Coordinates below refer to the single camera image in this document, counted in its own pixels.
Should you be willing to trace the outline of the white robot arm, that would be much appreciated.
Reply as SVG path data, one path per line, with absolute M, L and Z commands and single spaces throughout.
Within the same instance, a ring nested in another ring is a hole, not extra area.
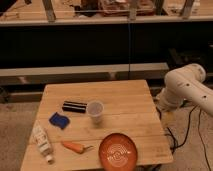
M 165 87 L 158 94 L 159 108 L 172 111 L 186 99 L 213 117 L 213 90 L 203 84 L 205 79 L 205 69 L 196 63 L 169 71 L 164 77 Z

